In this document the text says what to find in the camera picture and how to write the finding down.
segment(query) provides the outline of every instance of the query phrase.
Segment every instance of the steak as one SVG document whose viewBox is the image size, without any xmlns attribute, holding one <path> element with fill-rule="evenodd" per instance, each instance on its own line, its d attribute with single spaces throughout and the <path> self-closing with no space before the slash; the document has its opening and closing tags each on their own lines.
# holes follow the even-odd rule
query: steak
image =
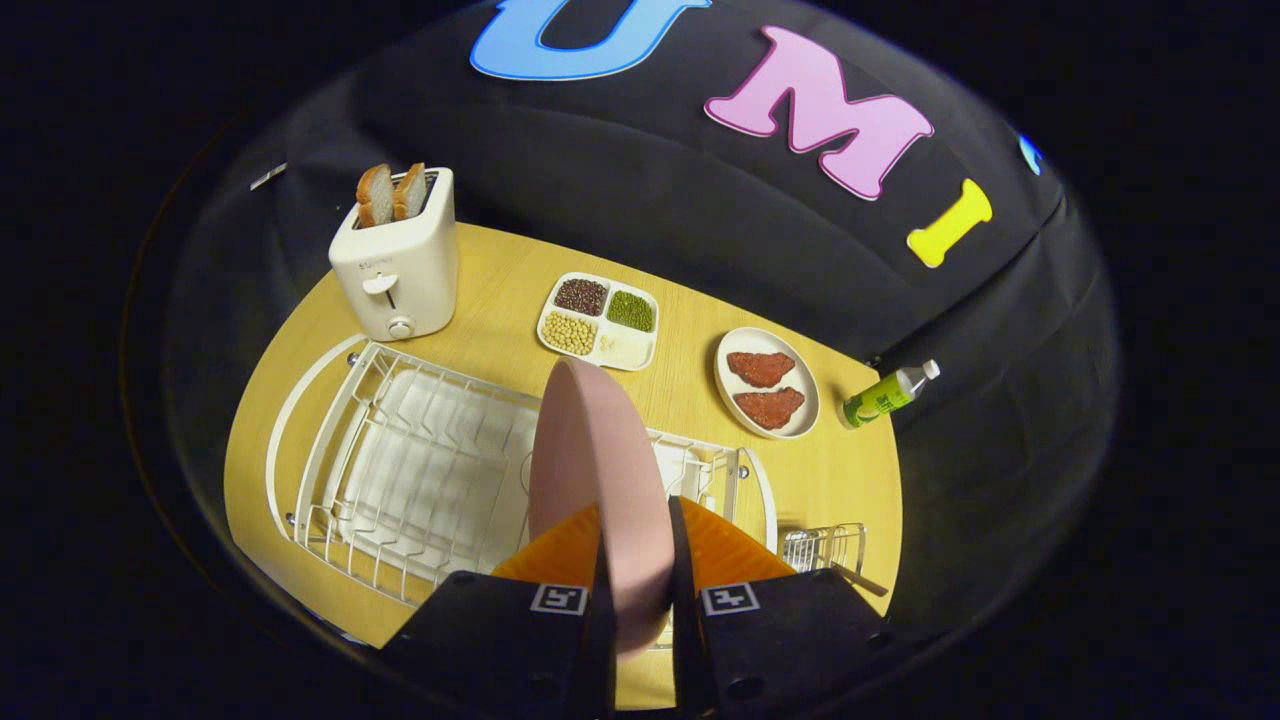
<svg viewBox="0 0 1280 720">
<path fill-rule="evenodd" d="M 791 420 L 791 414 L 804 405 L 804 393 L 785 387 L 777 392 L 740 392 L 733 402 L 753 423 L 767 430 L 776 430 Z"/>
<path fill-rule="evenodd" d="M 796 361 L 786 352 L 762 355 L 759 352 L 730 352 L 728 369 L 751 387 L 773 387 L 782 382 Z"/>
</svg>

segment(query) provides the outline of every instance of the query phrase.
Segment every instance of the white sectioned tray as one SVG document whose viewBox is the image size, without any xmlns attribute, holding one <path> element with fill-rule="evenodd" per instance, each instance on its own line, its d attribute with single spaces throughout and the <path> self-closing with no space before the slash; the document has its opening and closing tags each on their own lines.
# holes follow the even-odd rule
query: white sectioned tray
<svg viewBox="0 0 1280 720">
<path fill-rule="evenodd" d="M 559 292 L 561 286 L 563 286 L 566 281 L 571 279 L 594 281 L 604 286 L 607 293 L 604 296 L 604 306 L 600 309 L 599 315 L 586 315 L 584 313 L 577 313 L 575 310 L 570 310 L 568 307 L 561 307 L 556 305 L 556 295 Z M 635 295 L 636 297 L 640 297 L 641 300 L 649 304 L 649 307 L 653 309 L 653 331 L 650 332 L 637 331 L 635 328 L 628 328 L 626 325 L 609 320 L 608 318 L 609 302 L 613 302 L 613 296 L 621 291 L 630 292 L 631 295 Z M 568 350 L 556 347 L 554 345 L 547 341 L 547 337 L 543 336 L 543 324 L 547 322 L 547 316 L 550 315 L 553 311 L 563 313 L 570 318 L 582 318 L 589 323 L 591 323 L 593 325 L 595 325 L 595 340 L 591 343 L 591 352 L 586 355 L 579 355 L 576 352 L 570 352 Z M 658 320 L 659 320 L 658 301 L 654 300 L 654 297 L 648 292 L 637 287 L 628 286 L 626 283 L 620 283 L 618 281 L 602 278 L 599 275 L 591 275 L 588 273 L 564 273 L 563 275 L 561 275 L 558 281 L 556 281 L 556 284 L 552 287 L 550 293 L 547 295 L 547 301 L 543 304 L 541 314 L 538 315 L 538 341 L 541 342 L 544 346 L 547 346 L 549 350 L 553 350 L 562 355 L 568 355 L 571 357 L 580 357 L 593 365 L 599 365 L 602 368 L 617 368 L 618 370 L 643 370 L 649 366 L 649 363 L 653 361 L 654 352 L 658 350 Z M 611 361 L 607 357 L 607 354 L 600 348 L 602 340 L 611 337 L 621 338 L 623 341 L 631 340 L 635 342 L 648 343 L 649 351 L 645 354 L 644 361 L 636 365 L 626 365 Z"/>
<path fill-rule="evenodd" d="M 785 352 L 796 361 L 796 366 L 787 370 L 787 374 L 782 375 L 778 384 L 773 387 L 751 387 L 728 369 L 730 352 L 760 352 L 763 355 Z M 809 365 L 794 347 L 768 331 L 760 328 L 737 328 L 724 333 L 719 346 L 716 348 L 716 386 L 719 388 L 721 400 L 724 401 L 733 418 L 755 434 L 778 439 L 795 439 L 812 430 L 814 423 L 818 421 L 818 409 L 822 405 L 822 400 L 818 393 L 818 382 L 814 380 L 813 373 L 809 372 Z M 776 430 L 767 430 L 755 424 L 754 420 L 746 416 L 746 413 L 742 413 L 737 402 L 733 402 L 733 396 L 740 392 L 773 392 L 785 387 L 792 387 L 803 392 L 804 405 L 796 409 L 786 425 Z"/>
</svg>

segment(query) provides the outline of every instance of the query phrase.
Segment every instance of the letter m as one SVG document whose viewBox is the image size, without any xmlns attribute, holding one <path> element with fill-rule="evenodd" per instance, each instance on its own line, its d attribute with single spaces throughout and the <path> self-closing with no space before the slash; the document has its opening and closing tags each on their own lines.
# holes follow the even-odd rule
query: letter m
<svg viewBox="0 0 1280 720">
<path fill-rule="evenodd" d="M 840 150 L 823 152 L 818 165 L 849 192 L 879 197 L 884 176 L 913 142 L 933 135 L 933 126 L 896 95 L 847 102 L 835 54 L 781 27 L 760 31 L 773 47 L 733 95 L 708 100 L 707 114 L 736 131 L 769 137 L 778 129 L 773 110 L 790 94 L 791 151 L 808 152 L 854 133 Z"/>
</svg>

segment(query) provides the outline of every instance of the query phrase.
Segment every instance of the toast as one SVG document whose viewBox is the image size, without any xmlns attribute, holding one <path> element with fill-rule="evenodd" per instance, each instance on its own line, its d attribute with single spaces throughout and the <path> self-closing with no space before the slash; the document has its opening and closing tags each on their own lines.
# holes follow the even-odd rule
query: toast
<svg viewBox="0 0 1280 720">
<path fill-rule="evenodd" d="M 365 170 L 356 186 L 360 202 L 360 227 L 369 228 L 392 222 L 394 217 L 394 186 L 392 169 L 384 163 Z"/>
<path fill-rule="evenodd" d="M 422 163 L 413 163 L 401 178 L 392 196 L 393 215 L 397 220 L 407 220 L 422 211 L 426 205 L 426 172 Z"/>
</svg>

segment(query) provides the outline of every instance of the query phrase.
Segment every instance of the pink plate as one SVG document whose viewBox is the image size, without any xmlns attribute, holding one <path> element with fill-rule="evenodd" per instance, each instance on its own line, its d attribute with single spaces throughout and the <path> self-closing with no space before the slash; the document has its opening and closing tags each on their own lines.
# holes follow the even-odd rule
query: pink plate
<svg viewBox="0 0 1280 720">
<path fill-rule="evenodd" d="M 662 633 L 675 561 L 658 460 L 640 413 L 609 374 L 562 357 L 543 393 L 529 473 L 529 538 L 600 503 L 618 657 Z"/>
</svg>

